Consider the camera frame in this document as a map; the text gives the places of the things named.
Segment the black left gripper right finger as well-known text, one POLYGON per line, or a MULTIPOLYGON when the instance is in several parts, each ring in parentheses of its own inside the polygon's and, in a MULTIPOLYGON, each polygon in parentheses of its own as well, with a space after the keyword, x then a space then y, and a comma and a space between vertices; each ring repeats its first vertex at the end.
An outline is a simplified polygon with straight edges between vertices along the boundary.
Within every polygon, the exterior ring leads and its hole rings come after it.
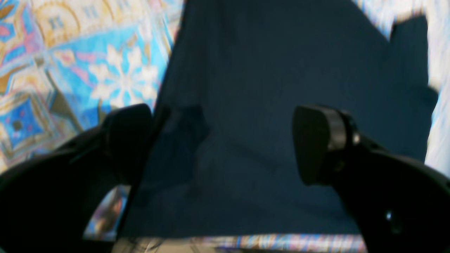
POLYGON ((357 130, 350 114, 298 106, 292 135, 304 184, 332 186, 369 253, 448 253, 449 179, 388 151, 357 130))

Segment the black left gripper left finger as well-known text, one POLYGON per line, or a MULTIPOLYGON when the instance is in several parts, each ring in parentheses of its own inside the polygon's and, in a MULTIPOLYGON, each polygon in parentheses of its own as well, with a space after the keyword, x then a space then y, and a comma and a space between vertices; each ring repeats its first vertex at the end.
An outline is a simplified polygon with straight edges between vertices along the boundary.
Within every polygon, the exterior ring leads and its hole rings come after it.
POLYGON ((108 243, 83 234, 106 194, 135 184, 152 127, 148 105, 112 111, 95 128, 1 174, 1 249, 7 253, 95 253, 108 243))

